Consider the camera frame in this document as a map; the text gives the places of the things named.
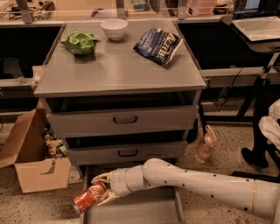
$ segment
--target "person's leg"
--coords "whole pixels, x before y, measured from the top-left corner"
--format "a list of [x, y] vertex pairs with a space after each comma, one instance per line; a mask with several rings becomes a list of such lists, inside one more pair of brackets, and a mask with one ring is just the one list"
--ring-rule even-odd
[[241, 154], [248, 164], [256, 165], [260, 168], [269, 166], [265, 157], [267, 138], [260, 131], [259, 122], [263, 116], [268, 115], [270, 105], [275, 102], [278, 97], [274, 89], [262, 87], [262, 90], [255, 99], [253, 114], [254, 147], [253, 150], [249, 150], [248, 148], [243, 148], [241, 150]]

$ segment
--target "speckled floor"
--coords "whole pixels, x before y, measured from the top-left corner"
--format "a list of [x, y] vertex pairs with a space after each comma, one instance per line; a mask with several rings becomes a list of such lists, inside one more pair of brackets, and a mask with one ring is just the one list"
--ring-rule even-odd
[[[13, 119], [3, 119], [0, 132], [0, 150], [5, 138], [9, 135]], [[178, 161], [184, 169], [214, 172], [230, 175], [233, 171], [254, 172], [276, 176], [279, 172], [267, 156], [269, 168], [257, 170], [246, 164], [241, 156], [242, 147], [252, 147], [252, 129], [249, 124], [211, 123], [218, 145], [214, 148], [206, 164], [194, 160], [194, 152], [202, 137], [199, 122], [199, 135], [185, 150], [185, 155]], [[67, 189], [22, 193], [14, 167], [0, 169], [0, 223], [26, 224], [68, 224], [80, 223], [79, 215], [73, 209], [71, 196], [82, 191], [82, 183], [71, 184]], [[270, 224], [272, 221], [256, 218], [251, 214], [224, 206], [211, 198], [180, 189], [186, 224]]]

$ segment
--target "laptop screen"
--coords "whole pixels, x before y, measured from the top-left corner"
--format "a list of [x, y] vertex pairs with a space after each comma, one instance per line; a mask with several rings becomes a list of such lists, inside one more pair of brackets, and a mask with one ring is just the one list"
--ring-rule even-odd
[[233, 19], [279, 16], [279, 0], [235, 0]]

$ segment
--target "laptop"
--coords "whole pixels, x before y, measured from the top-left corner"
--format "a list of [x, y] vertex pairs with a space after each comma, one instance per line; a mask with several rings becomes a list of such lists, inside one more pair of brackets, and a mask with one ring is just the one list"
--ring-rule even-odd
[[250, 41], [280, 39], [280, 0], [235, 0], [232, 23]]

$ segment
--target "dark blue chip bag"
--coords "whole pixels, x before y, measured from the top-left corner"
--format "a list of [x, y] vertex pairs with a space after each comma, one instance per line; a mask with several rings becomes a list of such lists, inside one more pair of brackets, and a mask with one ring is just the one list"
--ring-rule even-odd
[[166, 66], [177, 51], [183, 39], [161, 28], [152, 28], [134, 44], [133, 49], [145, 58]]

